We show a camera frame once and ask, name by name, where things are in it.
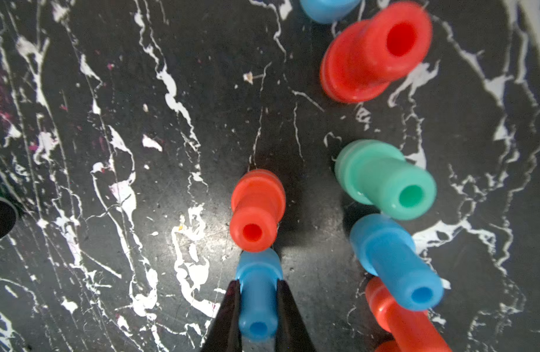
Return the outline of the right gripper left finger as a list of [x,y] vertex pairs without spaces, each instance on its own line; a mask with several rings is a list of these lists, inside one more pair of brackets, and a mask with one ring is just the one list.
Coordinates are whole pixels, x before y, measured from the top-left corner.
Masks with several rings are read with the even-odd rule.
[[210,325],[206,341],[201,348],[202,352],[241,352],[240,312],[240,282],[239,280],[233,280],[227,286],[220,309]]

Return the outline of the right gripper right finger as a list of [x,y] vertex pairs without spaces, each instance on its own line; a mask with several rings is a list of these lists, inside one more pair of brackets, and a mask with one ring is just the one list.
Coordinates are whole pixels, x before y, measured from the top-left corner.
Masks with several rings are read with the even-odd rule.
[[316,352],[293,294],[285,280],[277,281],[276,352]]

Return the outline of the blue stamp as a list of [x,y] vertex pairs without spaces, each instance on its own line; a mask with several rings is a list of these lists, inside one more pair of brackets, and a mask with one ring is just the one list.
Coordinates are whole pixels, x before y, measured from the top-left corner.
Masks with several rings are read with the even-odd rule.
[[331,24],[346,17],[358,5],[359,0],[301,0],[305,14],[313,21]]
[[241,293],[239,329],[242,336],[253,342],[274,337],[279,322],[277,283],[283,279],[278,254],[271,248],[242,252],[236,279]]

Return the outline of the blue stamp cap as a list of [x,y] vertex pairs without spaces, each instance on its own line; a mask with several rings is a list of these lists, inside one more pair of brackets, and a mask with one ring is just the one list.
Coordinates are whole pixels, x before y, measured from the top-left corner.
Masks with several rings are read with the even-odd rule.
[[424,311],[441,302],[441,278],[416,253],[412,236],[390,217],[362,217],[349,240],[365,271],[380,278],[400,306]]

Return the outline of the green stamp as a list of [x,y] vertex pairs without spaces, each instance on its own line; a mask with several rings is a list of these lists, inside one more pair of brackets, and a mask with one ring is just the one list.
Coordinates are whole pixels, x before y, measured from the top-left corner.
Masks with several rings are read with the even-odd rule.
[[398,220],[419,218],[437,196],[431,173],[410,164],[395,146],[378,140],[346,145],[336,158],[334,173],[353,200],[374,205]]

